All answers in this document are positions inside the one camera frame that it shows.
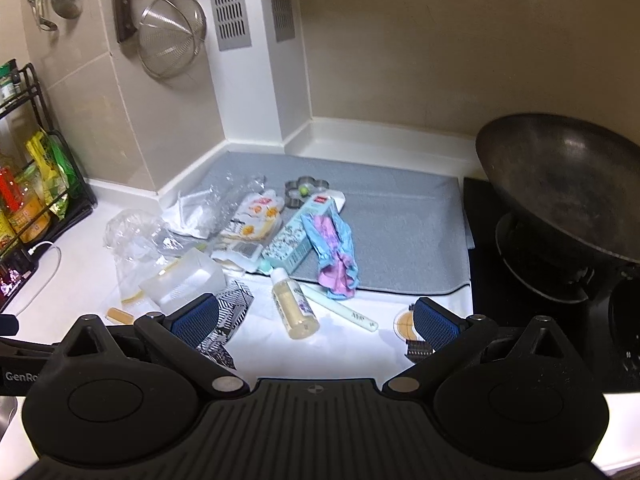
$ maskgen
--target toothbrush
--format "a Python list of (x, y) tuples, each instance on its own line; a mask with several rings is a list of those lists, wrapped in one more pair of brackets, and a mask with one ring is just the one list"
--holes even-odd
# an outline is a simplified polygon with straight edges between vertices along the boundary
[(378, 329), (378, 324), (375, 321), (363, 316), (352, 308), (344, 306), (343, 304), (326, 297), (322, 292), (313, 290), (310, 286), (305, 285), (304, 283), (300, 283), (300, 287), (309, 300), (315, 301), (317, 304), (324, 306), (325, 309), (330, 310), (334, 314), (351, 321), (365, 330), (369, 330), (369, 332), (375, 332)]

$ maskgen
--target charging cable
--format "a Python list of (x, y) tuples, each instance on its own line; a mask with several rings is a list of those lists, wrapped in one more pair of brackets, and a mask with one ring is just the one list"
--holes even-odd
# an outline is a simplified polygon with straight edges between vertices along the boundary
[(33, 301), (44, 290), (44, 288), (47, 285), (49, 285), (51, 280), (53, 280), (53, 277), (56, 275), (56, 273), (58, 272), (58, 269), (60, 268), (60, 263), (62, 262), (62, 251), (60, 250), (60, 248), (58, 246), (54, 245), (53, 242), (49, 242), (48, 240), (46, 240), (44, 242), (40, 242), (39, 244), (35, 244), (31, 249), (29, 249), (28, 253), (31, 256), (33, 256), (33, 253), (35, 253), (36, 249), (38, 247), (42, 247), (43, 245), (49, 245), (49, 247), (47, 248), (47, 251), (49, 251), (49, 249), (55, 249), (58, 252), (58, 262), (56, 263), (56, 268), (53, 270), (53, 274), (49, 277), (49, 279), (46, 282), (44, 282), (44, 285), (42, 285), (38, 289), (36, 294), (29, 300), (29, 302), (24, 307), (22, 307), (18, 312), (16, 312), (14, 314), (14, 316), (20, 316), (20, 314), (22, 314), (25, 310), (27, 310), (27, 308), (31, 305), (31, 303), (33, 303)]

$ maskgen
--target yellow package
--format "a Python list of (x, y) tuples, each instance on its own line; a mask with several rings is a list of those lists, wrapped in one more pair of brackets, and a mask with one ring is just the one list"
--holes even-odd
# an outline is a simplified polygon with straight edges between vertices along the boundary
[[(42, 176), (42, 184), (44, 188), (45, 202), (51, 204), (60, 194), (67, 189), (67, 179), (63, 171), (60, 171), (53, 154), (50, 152), (50, 140), (47, 134), (39, 130), (33, 134), (31, 139), (27, 140), (27, 151), (33, 157), (40, 174)], [(69, 202), (68, 195), (49, 208), (49, 210), (61, 220), (65, 217), (66, 207)]]

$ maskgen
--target gray vent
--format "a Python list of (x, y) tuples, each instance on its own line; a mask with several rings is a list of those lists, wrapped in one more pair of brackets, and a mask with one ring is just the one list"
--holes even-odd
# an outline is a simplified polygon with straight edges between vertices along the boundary
[(244, 0), (211, 0), (220, 50), (251, 46)]
[(296, 37), (293, 24), (291, 0), (271, 0), (273, 23), (276, 29), (276, 41), (292, 40)]

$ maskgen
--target wok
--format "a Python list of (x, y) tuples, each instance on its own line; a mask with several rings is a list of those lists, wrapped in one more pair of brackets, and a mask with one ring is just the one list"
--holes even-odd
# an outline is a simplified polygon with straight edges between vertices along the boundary
[(578, 119), (519, 114), (484, 126), (476, 151), (545, 243), (588, 265), (640, 264), (640, 146)]

